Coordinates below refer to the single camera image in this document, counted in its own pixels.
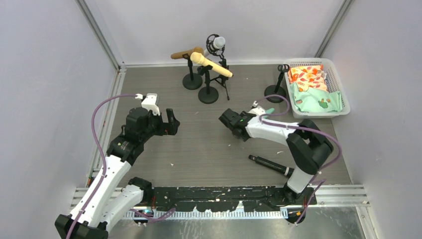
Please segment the black round-base stand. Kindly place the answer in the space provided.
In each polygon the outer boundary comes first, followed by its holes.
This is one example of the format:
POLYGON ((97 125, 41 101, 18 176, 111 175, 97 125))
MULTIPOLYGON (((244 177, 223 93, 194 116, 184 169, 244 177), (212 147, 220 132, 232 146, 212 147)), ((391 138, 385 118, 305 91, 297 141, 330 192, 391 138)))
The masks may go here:
POLYGON ((268 86, 264 91, 266 100, 272 103, 281 103, 286 97, 286 91, 281 86, 281 83, 285 79, 285 73, 288 73, 290 66, 288 64, 280 64, 277 69, 280 72, 277 84, 268 86))
POLYGON ((211 87, 210 79, 210 70, 212 70, 211 65, 202 66, 200 69, 200 75, 205 76, 205 87, 202 87, 198 92, 198 99, 204 104, 213 104, 219 98, 219 93, 216 88, 211 87))
POLYGON ((196 90, 202 86, 203 79, 201 75, 193 72, 193 63, 190 58, 186 60, 188 61, 189 73, 183 77, 182 84, 188 90, 196 90))

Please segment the black tripod shock-mount stand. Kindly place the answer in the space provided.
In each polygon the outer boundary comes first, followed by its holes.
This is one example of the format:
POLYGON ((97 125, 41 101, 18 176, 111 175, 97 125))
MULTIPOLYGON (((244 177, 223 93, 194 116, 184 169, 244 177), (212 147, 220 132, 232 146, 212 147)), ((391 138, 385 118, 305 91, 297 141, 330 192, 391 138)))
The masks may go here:
POLYGON ((218 77, 213 78, 216 80, 226 91, 227 100, 230 100, 226 82, 229 79, 228 70, 229 66, 227 65, 226 58, 224 56, 226 40, 224 37, 218 34, 211 34, 206 39, 206 49, 204 51, 205 57, 209 55, 219 57, 220 61, 217 68, 219 73, 218 77))

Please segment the white microphone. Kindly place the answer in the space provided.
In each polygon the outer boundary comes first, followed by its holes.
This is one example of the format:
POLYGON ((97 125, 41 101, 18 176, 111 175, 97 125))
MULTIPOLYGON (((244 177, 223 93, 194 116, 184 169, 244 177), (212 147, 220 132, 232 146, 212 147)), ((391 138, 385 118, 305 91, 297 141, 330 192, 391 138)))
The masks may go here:
POLYGON ((204 56, 209 57, 217 56, 220 59, 224 58, 226 40, 224 37, 219 36, 218 34, 211 34, 206 40, 206 50, 204 50, 204 56))

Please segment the green microphone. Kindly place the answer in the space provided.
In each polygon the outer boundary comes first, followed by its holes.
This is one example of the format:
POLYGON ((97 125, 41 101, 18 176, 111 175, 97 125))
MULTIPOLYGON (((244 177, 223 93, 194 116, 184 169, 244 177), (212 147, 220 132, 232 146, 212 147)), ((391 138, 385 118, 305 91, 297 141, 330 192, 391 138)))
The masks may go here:
POLYGON ((269 109, 266 110, 266 114, 271 115, 274 111, 275 111, 274 108, 269 108, 269 109))

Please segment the gold microphone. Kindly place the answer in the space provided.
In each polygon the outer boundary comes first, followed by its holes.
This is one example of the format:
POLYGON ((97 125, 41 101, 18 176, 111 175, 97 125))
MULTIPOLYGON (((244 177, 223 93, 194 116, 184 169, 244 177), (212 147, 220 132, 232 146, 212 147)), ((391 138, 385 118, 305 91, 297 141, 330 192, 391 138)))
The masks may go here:
POLYGON ((193 49, 190 50, 185 50, 185 51, 181 51, 181 52, 176 52, 171 54, 171 59, 188 59, 190 58, 192 53, 200 53, 200 54, 204 54, 204 49, 201 47, 194 47, 193 49))

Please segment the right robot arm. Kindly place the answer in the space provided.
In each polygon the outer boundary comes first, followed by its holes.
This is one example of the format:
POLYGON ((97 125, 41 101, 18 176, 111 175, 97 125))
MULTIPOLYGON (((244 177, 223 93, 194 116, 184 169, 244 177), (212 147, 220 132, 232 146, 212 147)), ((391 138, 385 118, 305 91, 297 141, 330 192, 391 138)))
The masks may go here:
POLYGON ((298 198, 332 154, 333 145, 327 136, 318 133, 319 128, 309 119, 300 123, 284 123, 266 120, 268 114, 260 106, 241 113, 227 109, 219 120, 235 138, 243 141, 261 138, 287 146, 296 167, 283 192, 286 198, 298 198))

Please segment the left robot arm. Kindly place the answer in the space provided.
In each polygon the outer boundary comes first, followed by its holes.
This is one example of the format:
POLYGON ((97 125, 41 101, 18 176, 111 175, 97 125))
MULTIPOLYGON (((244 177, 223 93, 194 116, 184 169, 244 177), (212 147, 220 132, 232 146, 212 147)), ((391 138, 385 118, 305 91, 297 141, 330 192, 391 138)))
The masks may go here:
POLYGON ((153 136, 175 135, 180 122, 172 109, 166 109, 167 122, 143 107, 132 108, 121 133, 106 151, 105 164, 85 195, 68 214, 60 214, 55 227, 62 239, 106 239, 119 220, 141 202, 153 197, 151 182, 134 177, 126 189, 111 199, 117 185, 144 151, 153 136))

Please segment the cream yellow microphone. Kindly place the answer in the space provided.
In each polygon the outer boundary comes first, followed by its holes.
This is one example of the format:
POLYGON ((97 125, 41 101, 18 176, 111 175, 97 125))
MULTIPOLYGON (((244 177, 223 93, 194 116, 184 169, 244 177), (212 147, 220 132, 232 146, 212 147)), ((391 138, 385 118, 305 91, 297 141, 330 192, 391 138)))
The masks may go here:
POLYGON ((203 54, 200 53, 192 53, 190 56, 190 60, 200 66, 207 67, 211 66, 211 69, 220 75, 223 75, 225 77, 231 78, 233 76, 233 73, 229 71, 228 69, 214 63, 213 61, 206 58, 203 54))

